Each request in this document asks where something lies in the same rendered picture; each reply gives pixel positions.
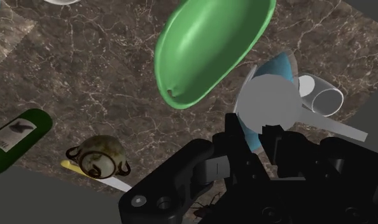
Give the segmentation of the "white round object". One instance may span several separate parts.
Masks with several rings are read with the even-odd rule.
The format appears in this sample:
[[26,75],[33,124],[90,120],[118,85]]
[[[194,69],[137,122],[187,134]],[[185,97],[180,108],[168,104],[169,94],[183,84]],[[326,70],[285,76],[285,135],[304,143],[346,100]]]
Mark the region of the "white round object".
[[50,4],[65,6],[79,2],[80,0],[44,0]]

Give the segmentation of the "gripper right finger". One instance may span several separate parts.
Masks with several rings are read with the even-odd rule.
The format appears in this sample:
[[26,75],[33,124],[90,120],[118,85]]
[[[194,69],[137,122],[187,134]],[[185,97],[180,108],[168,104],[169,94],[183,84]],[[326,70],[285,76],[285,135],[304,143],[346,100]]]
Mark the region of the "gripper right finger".
[[260,140],[284,202],[262,210],[267,224],[378,224],[378,153],[337,137],[314,144],[278,125]]

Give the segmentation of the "small two-handled beige vase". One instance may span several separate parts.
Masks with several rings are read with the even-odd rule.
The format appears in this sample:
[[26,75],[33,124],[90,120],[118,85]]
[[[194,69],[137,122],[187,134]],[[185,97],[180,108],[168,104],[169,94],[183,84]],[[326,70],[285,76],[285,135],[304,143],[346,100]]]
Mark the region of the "small two-handled beige vase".
[[66,157],[94,179],[128,176],[131,172],[125,148],[116,137],[109,135],[84,140],[79,146],[66,150]]

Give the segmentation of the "grey ladle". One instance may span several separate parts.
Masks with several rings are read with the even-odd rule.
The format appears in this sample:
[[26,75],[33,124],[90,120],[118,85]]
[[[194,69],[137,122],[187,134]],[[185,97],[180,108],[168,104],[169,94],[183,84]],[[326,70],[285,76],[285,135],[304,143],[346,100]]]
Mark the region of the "grey ladle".
[[262,133],[262,128],[279,125],[290,129],[296,122],[327,130],[364,142],[368,134],[302,107],[296,86],[280,75],[265,74],[248,81],[237,98],[236,112],[247,128]]

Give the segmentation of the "clear glass cup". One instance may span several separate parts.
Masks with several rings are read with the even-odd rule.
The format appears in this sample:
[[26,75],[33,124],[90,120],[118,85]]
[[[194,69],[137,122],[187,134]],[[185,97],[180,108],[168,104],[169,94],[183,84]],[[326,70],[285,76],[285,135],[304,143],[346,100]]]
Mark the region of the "clear glass cup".
[[323,116],[335,114],[344,102],[343,93],[324,79],[309,73],[298,77],[303,105]]

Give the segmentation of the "yellow-handled knife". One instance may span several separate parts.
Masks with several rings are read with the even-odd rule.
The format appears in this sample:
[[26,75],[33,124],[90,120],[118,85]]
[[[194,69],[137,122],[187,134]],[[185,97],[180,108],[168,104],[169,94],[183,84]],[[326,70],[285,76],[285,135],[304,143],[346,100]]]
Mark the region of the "yellow-handled knife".
[[[86,177],[90,177],[86,175],[77,165],[72,164],[69,160],[62,160],[60,162],[60,165],[63,166],[66,169],[69,169],[71,171],[77,172],[78,174],[81,174]],[[93,180],[96,180],[98,182],[101,182],[105,185],[111,186],[113,188],[116,188],[117,190],[120,190],[122,192],[127,192],[129,191],[132,187],[126,183],[124,183],[122,180],[115,178],[115,177],[110,177],[106,179],[95,179],[92,178]]]

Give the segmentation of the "green bottle with white label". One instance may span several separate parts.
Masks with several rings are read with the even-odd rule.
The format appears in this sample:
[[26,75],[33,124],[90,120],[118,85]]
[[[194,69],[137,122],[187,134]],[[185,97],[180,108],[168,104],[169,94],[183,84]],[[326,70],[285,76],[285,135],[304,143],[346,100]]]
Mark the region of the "green bottle with white label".
[[42,109],[28,109],[0,128],[0,173],[27,153],[53,126]]

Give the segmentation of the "green bowl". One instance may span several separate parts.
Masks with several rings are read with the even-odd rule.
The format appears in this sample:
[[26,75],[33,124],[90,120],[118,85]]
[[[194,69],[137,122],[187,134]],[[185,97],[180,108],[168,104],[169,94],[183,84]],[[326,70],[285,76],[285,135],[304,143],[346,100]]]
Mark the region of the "green bowl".
[[180,0],[155,45],[158,91],[170,107],[203,99],[266,30],[277,0]]

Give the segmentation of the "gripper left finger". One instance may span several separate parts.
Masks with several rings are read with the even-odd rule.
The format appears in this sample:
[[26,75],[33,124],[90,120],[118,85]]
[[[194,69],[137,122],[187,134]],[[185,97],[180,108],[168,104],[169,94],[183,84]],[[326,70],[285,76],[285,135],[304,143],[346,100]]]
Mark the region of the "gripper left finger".
[[227,187],[267,180],[235,113],[225,115],[225,130],[211,141],[191,140],[125,193],[118,202],[121,224],[181,224],[191,205],[219,179]]

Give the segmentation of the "blue glass cup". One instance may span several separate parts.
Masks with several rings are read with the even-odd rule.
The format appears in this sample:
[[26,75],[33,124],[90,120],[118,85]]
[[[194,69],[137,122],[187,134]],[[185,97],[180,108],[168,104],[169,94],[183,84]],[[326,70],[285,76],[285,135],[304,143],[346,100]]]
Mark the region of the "blue glass cup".
[[[298,80],[298,66],[297,60],[291,50],[285,50],[272,59],[268,60],[261,66],[253,66],[253,68],[248,73],[246,79],[244,80],[242,87],[238,93],[240,94],[241,90],[247,84],[248,81],[252,80],[256,76],[260,76],[263,74],[276,74],[284,77],[285,79],[291,81],[296,88],[299,87],[299,80]],[[235,100],[235,106],[233,112],[237,111],[237,100],[238,95]],[[258,151],[259,147],[261,147],[261,142],[258,138],[258,134],[253,132],[251,129],[247,128],[247,126],[242,122],[240,117],[238,116],[240,125],[245,135],[245,140],[250,148],[250,150],[255,153]]]

